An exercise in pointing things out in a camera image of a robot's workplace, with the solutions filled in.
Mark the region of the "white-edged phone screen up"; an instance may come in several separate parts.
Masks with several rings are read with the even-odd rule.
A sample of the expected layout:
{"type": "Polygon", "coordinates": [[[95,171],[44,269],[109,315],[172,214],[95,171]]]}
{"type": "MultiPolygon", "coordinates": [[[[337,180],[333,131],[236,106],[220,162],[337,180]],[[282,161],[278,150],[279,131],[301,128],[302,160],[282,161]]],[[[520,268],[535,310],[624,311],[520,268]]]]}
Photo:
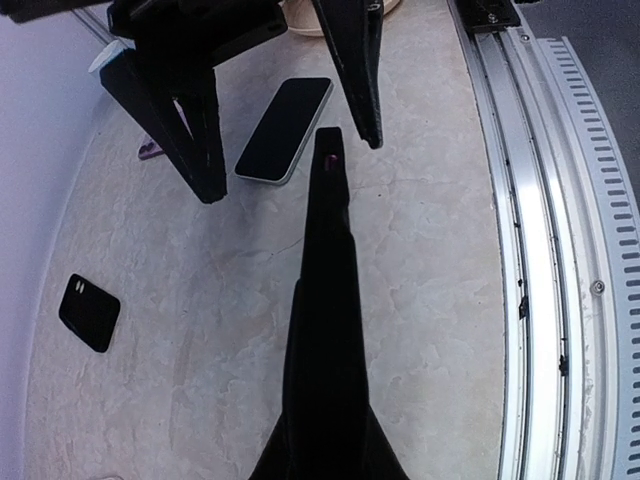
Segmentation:
{"type": "Polygon", "coordinates": [[[327,77],[285,80],[247,142],[234,173],[272,185],[288,182],[333,89],[327,77]]]}

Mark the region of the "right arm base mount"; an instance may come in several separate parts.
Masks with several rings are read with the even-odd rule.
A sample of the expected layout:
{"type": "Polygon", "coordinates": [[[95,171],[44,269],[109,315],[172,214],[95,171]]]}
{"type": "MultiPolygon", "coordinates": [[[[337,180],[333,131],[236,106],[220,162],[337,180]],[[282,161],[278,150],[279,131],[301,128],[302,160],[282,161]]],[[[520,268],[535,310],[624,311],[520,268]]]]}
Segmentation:
{"type": "Polygon", "coordinates": [[[464,29],[470,34],[519,27],[521,18],[510,0],[456,0],[464,29]]]}

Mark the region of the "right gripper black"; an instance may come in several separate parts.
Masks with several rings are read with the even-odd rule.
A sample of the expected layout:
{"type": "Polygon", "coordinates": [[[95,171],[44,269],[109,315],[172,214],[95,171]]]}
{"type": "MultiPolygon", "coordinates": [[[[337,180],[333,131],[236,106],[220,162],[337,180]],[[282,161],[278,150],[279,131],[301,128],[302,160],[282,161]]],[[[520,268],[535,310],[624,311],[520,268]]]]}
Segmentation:
{"type": "Polygon", "coordinates": [[[102,86],[159,145],[204,204],[227,195],[214,67],[287,29],[277,1],[116,1],[110,31],[129,39],[102,86]]]}

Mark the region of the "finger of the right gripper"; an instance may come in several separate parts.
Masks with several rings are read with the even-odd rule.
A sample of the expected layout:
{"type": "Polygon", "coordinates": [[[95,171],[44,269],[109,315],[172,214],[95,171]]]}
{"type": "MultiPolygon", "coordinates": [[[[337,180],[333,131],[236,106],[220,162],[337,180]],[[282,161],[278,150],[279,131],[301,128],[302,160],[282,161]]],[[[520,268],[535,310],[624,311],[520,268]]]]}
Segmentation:
{"type": "Polygon", "coordinates": [[[378,68],[384,3],[313,0],[355,127],[370,148],[383,145],[378,68]]]}

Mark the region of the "purple-edged phone screen up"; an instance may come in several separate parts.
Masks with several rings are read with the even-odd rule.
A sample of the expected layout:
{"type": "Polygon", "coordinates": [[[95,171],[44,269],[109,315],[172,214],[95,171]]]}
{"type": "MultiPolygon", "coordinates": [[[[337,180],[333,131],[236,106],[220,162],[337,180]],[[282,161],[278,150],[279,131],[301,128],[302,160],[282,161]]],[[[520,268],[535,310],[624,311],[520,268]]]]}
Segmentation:
{"type": "Polygon", "coordinates": [[[327,155],[324,159],[324,170],[327,172],[334,171],[337,168],[338,164],[339,164],[339,158],[337,155],[335,154],[327,155]]]}

